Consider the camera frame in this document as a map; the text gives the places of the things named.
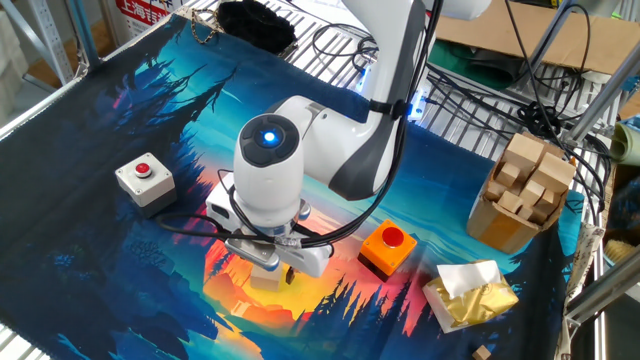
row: red label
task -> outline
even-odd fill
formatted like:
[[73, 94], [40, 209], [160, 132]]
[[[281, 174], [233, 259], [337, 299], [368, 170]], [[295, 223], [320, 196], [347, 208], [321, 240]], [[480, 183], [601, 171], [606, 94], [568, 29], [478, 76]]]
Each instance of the red label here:
[[167, 6], [171, 7], [172, 0], [116, 0], [116, 6], [120, 12], [134, 20], [147, 25], [153, 25], [158, 20], [169, 15]]

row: wooden blocks in box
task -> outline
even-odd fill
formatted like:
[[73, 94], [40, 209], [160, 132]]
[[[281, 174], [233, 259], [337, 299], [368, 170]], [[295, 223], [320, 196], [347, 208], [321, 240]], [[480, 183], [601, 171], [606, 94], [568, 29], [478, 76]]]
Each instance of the wooden blocks in box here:
[[480, 191], [467, 233], [513, 254], [553, 225], [575, 173], [562, 155], [530, 134], [515, 135]]

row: mat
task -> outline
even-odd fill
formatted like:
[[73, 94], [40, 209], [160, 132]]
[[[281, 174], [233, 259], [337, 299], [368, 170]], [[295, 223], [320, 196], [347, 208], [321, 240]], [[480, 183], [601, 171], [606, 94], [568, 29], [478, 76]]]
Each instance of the mat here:
[[[230, 36], [199, 45], [173, 16], [1, 139], [0, 322], [56, 359], [468, 359], [483, 344], [492, 359], [548, 358], [583, 198], [571, 193], [558, 226], [520, 253], [493, 250], [464, 230], [492, 163], [417, 126], [380, 208], [321, 278], [279, 292], [253, 289], [252, 265], [221, 242], [144, 219], [118, 187], [114, 171], [152, 152], [174, 175], [167, 211], [204, 212], [243, 124], [293, 95], [366, 116], [358, 95]], [[370, 204], [311, 179], [303, 197], [323, 233]], [[357, 255], [387, 218], [419, 245], [382, 283]], [[421, 286], [437, 264], [487, 258], [520, 302], [443, 335]]]

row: red button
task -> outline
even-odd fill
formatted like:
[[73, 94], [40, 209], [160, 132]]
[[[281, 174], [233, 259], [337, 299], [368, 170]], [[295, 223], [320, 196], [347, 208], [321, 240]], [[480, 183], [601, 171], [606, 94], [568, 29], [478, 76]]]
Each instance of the red button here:
[[151, 167], [145, 163], [136, 165], [136, 176], [145, 178], [151, 175]]
[[398, 228], [389, 227], [382, 232], [382, 241], [389, 247], [398, 247], [404, 241], [404, 234]]

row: cardboard box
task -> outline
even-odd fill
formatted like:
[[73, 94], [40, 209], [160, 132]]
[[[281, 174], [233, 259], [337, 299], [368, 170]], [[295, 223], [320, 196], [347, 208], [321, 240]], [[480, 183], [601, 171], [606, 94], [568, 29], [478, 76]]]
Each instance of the cardboard box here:
[[[534, 138], [536, 141], [544, 142], [535, 138], [533, 135], [529, 134], [529, 137]], [[547, 143], [545, 143], [545, 151], [562, 154], [561, 149]], [[467, 234], [494, 249], [507, 254], [513, 254], [526, 245], [536, 234], [540, 231], [547, 230], [558, 220], [567, 199], [568, 191], [562, 194], [558, 208], [549, 215], [549, 218], [544, 224], [537, 225], [524, 220], [517, 214], [505, 210], [484, 196], [487, 185], [489, 181], [494, 179], [496, 169], [501, 161], [502, 156], [496, 161], [496, 165], [491, 169], [487, 180], [485, 180], [485, 183], [478, 193], [476, 202], [469, 215], [469, 221], [467, 222]]]
[[[556, 14], [555, 9], [511, 2], [522, 42], [531, 55]], [[585, 69], [613, 74], [640, 41], [637, 23], [592, 16], [591, 43]], [[436, 36], [477, 48], [522, 57], [513, 25], [504, 1], [493, 1], [478, 18], [467, 21], [442, 17]], [[586, 20], [582, 13], [572, 13], [543, 59], [546, 63], [580, 68], [587, 43]]]

